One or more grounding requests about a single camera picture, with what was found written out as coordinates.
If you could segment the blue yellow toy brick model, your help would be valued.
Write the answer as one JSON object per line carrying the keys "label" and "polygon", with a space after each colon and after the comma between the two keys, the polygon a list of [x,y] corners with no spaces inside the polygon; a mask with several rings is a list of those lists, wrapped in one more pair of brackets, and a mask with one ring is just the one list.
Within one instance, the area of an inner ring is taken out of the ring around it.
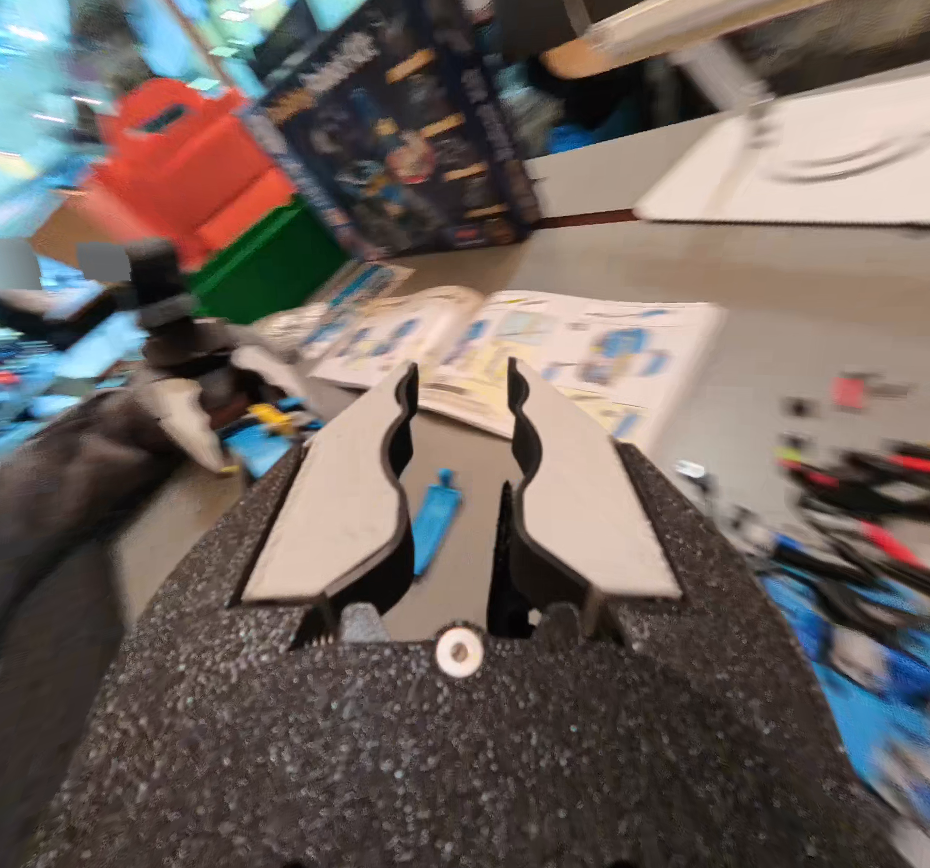
{"label": "blue yellow toy brick model", "polygon": [[244,416],[221,427],[217,437],[250,485],[297,445],[307,445],[324,425],[304,398],[280,397],[250,406]]}

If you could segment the orange plastic bin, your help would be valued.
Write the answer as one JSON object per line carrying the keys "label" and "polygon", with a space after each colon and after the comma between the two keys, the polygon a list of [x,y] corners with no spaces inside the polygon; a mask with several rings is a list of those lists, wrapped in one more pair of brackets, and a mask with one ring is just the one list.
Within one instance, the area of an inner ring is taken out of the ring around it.
{"label": "orange plastic bin", "polygon": [[199,270],[295,188],[240,118],[236,91],[207,98],[155,78],[99,117],[106,147],[83,183],[78,208],[114,240],[171,240],[186,272]]}

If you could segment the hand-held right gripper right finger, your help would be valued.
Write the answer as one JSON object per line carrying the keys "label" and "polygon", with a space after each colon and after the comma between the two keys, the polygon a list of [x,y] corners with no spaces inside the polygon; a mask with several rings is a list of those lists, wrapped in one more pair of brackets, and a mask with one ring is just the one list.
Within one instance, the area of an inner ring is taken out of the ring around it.
{"label": "hand-held right gripper right finger", "polygon": [[680,607],[681,581],[623,461],[625,445],[517,357],[508,360],[507,402],[521,471],[509,560],[520,596],[540,614],[573,606],[587,636],[623,601]]}

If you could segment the narrow blue curved arc piece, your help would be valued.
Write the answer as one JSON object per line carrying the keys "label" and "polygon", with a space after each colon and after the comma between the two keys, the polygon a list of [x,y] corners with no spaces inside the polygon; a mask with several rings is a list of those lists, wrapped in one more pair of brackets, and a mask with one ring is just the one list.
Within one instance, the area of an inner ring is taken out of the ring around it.
{"label": "narrow blue curved arc piece", "polygon": [[455,472],[442,469],[424,491],[412,523],[415,550],[414,574],[422,578],[440,552],[462,503]]}

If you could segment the person's left forearm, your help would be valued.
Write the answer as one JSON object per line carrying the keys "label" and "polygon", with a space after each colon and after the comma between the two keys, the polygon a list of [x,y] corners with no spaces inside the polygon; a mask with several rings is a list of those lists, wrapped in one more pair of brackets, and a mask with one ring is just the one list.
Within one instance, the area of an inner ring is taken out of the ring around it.
{"label": "person's left forearm", "polygon": [[60,568],[95,559],[93,580],[55,599],[54,616],[77,619],[100,604],[121,622],[108,556],[110,536],[137,513],[186,457],[160,422],[127,389],[105,390],[52,420],[2,460],[2,662],[11,628],[32,611]]}

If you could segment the grey desk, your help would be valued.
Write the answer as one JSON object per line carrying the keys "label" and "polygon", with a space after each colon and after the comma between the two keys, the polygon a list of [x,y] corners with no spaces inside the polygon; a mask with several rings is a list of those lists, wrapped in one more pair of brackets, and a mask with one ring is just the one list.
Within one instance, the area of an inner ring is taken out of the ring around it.
{"label": "grey desk", "polygon": [[[694,142],[707,117],[530,162],[543,203],[585,208],[638,198]],[[794,530],[788,483],[773,465],[782,433],[808,435],[825,461],[839,447],[928,440],[928,232],[857,228],[711,226],[546,219],[525,244],[403,261],[399,294],[459,285],[480,293],[527,289],[626,302],[710,302],[727,320],[691,396],[666,423],[657,465],[703,465],[719,485],[716,513],[741,505]],[[911,384],[906,398],[865,413],[829,401],[841,372],[873,370]],[[818,401],[815,417],[785,414],[788,397]],[[403,484],[415,508],[437,469],[457,472],[461,512],[434,570],[387,619],[392,635],[430,636],[452,619],[482,619],[500,487],[517,479],[509,444],[423,414]],[[113,564],[131,630],[190,547],[243,492],[237,479],[182,468],[117,539]]]}

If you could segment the white instruction booklet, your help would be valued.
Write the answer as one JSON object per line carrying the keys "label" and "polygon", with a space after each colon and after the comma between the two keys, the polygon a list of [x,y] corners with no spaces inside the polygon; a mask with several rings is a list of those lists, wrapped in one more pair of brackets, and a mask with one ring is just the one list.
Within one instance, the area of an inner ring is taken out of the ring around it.
{"label": "white instruction booklet", "polygon": [[311,375],[367,390],[412,361],[419,405],[510,439],[510,358],[527,365],[614,439],[648,452],[726,321],[704,303],[623,303],[461,286],[372,300],[350,314]]}

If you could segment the green plastic bin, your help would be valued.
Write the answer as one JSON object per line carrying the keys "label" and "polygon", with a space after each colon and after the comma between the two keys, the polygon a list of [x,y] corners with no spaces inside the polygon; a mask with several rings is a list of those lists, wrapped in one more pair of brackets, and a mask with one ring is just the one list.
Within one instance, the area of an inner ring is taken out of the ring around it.
{"label": "green plastic bin", "polygon": [[302,305],[350,260],[296,198],[185,278],[201,315],[249,325]]}

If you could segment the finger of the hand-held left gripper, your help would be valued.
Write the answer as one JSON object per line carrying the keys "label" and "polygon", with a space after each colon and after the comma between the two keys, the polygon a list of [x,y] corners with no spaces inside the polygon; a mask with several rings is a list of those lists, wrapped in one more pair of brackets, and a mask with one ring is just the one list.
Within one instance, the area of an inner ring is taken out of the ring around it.
{"label": "finger of the hand-held left gripper", "polygon": [[202,389],[186,378],[165,378],[141,389],[141,403],[190,460],[209,472],[224,472],[226,457],[200,405]]}
{"label": "finger of the hand-held left gripper", "polygon": [[265,346],[239,346],[232,351],[232,365],[240,372],[255,374],[257,401],[274,404],[284,398],[308,402],[309,390],[295,367]]}

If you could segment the pile of loose brick pieces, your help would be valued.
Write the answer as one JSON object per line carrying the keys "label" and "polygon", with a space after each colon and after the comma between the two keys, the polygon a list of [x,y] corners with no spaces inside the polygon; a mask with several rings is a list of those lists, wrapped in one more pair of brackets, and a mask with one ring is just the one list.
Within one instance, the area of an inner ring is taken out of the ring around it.
{"label": "pile of loose brick pieces", "polygon": [[773,453],[792,525],[724,507],[708,467],[674,472],[745,559],[812,668],[855,775],[893,813],[928,829],[928,442],[840,448],[826,462],[800,420],[819,415],[787,397],[790,428]]}

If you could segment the dark blue toy kit box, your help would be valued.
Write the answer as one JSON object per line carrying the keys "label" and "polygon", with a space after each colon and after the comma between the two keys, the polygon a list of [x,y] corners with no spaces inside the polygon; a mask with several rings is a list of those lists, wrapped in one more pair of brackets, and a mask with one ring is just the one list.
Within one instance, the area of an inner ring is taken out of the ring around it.
{"label": "dark blue toy kit box", "polygon": [[242,120],[358,260],[504,247],[540,221],[461,0],[367,0]]}

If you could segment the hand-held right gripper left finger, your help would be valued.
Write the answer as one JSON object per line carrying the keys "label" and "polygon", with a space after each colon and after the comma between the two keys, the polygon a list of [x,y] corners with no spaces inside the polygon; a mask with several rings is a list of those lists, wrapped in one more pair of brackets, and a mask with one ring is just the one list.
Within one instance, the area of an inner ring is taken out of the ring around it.
{"label": "hand-held right gripper left finger", "polygon": [[419,371],[395,367],[311,442],[241,593],[247,604],[369,603],[406,595],[415,549],[401,477],[413,455]]}

